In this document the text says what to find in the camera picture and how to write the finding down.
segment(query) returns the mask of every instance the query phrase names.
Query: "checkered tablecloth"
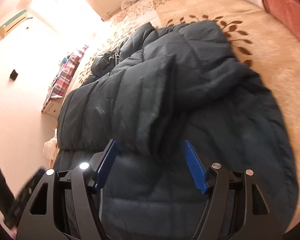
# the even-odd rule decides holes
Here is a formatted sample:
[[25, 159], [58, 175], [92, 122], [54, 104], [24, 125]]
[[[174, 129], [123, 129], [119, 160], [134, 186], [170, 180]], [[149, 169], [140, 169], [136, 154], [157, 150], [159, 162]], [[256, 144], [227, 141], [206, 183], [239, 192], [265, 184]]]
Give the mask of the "checkered tablecloth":
[[41, 112], [45, 111], [50, 99], [58, 99], [64, 96], [87, 48], [88, 45], [83, 45], [76, 49], [76, 51], [71, 53], [68, 61], [62, 65], [49, 86], [48, 94]]

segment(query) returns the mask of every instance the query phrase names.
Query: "beige blanket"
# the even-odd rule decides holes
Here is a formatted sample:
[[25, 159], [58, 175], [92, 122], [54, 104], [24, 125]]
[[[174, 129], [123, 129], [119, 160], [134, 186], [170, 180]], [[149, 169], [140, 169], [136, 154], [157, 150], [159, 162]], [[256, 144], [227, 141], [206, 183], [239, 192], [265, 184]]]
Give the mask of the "beige blanket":
[[[202, 20], [216, 21], [240, 62], [261, 75], [284, 116], [294, 151], [300, 187], [300, 43], [280, 22], [244, 0], [141, 0], [114, 15], [107, 23], [109, 38], [88, 48], [71, 89], [90, 74], [94, 56], [115, 48], [137, 27], [155, 27]], [[289, 229], [300, 221], [300, 191]]]

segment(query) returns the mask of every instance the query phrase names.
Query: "silver screw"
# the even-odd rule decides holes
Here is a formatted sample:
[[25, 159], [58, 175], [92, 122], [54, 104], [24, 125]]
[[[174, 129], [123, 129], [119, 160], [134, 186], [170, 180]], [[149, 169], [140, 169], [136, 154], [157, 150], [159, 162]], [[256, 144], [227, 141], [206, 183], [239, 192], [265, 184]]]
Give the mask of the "silver screw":
[[249, 176], [252, 176], [253, 175], [253, 170], [246, 170], [246, 174], [249, 175]]
[[213, 164], [212, 164], [212, 168], [218, 170], [218, 169], [221, 168], [221, 164], [220, 164], [220, 163], [213, 163]]

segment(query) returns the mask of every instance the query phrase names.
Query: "brown leaf print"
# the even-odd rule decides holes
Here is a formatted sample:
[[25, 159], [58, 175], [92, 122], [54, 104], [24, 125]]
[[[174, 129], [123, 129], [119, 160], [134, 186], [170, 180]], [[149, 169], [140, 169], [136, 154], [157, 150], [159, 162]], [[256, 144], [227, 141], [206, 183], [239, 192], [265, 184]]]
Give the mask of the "brown leaf print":
[[244, 36], [247, 36], [247, 35], [249, 35], [247, 32], [244, 32], [244, 31], [237, 31], [239, 34], [241, 34], [241, 35], [244, 35]]
[[230, 32], [234, 32], [236, 29], [237, 29], [237, 25], [231, 25], [231, 26], [229, 27], [229, 31], [230, 31]]
[[245, 60], [243, 63], [247, 64], [248, 67], [251, 67], [251, 65], [252, 65], [252, 60], [251, 60], [251, 59], [247, 59], [247, 60]]
[[245, 55], [252, 55], [252, 53], [244, 47], [238, 47], [238, 49], [240, 50], [241, 53], [243, 53]]

